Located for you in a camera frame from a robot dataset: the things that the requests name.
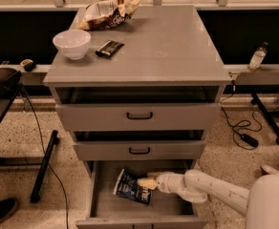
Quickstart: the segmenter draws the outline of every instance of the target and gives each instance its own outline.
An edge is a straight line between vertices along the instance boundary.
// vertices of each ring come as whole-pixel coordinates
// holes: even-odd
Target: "black table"
[[[7,111],[9,110],[11,104],[13,103],[14,99],[19,96],[23,95],[28,97],[23,85],[20,83],[18,84],[11,93],[10,96],[7,98],[0,98],[0,123],[5,117]],[[42,186],[42,182],[49,164],[49,160],[52,155],[53,147],[55,144],[58,143],[57,131],[54,130],[52,132],[52,136],[50,138],[47,150],[44,156],[40,157],[0,157],[0,166],[10,167],[10,166],[32,166],[32,165],[40,165],[39,173],[37,175],[35,184],[32,189],[31,195],[31,202],[35,203],[40,200],[39,191]]]

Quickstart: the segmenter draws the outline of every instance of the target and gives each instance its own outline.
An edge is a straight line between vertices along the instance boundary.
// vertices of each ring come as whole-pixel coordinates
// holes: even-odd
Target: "plastic bottle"
[[[268,45],[268,42],[263,42],[262,45],[256,49],[247,67],[250,71],[256,71],[261,66],[261,63],[268,52]]]

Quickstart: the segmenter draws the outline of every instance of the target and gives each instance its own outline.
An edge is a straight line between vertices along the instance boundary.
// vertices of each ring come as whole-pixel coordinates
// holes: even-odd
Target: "speckled floor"
[[[231,123],[242,119],[253,122],[252,112],[256,107],[243,108],[227,106]],[[54,148],[51,165],[64,184],[69,204],[69,226],[76,229],[75,222],[85,219],[87,188],[90,180],[81,161],[78,161],[66,133],[52,108],[37,110],[45,146],[52,130],[58,130],[60,142]],[[275,144],[276,135],[267,122],[256,114],[263,125],[259,133],[251,134],[259,140],[259,147],[252,151],[244,150],[234,144],[232,131],[219,114],[213,129],[207,135],[207,145],[196,168],[211,176],[236,185],[249,188],[261,175],[260,165],[279,167],[279,146]],[[0,156],[40,156],[42,148],[38,129],[32,112],[22,113],[17,108],[8,112],[0,124]],[[0,199],[15,197],[19,208],[15,215],[0,224],[0,228],[66,228],[65,200],[59,182],[48,171],[40,192],[41,200],[30,203],[30,195],[38,172],[37,168],[0,168]],[[245,219],[216,198],[196,206],[200,217],[207,219],[204,229],[242,229]]]

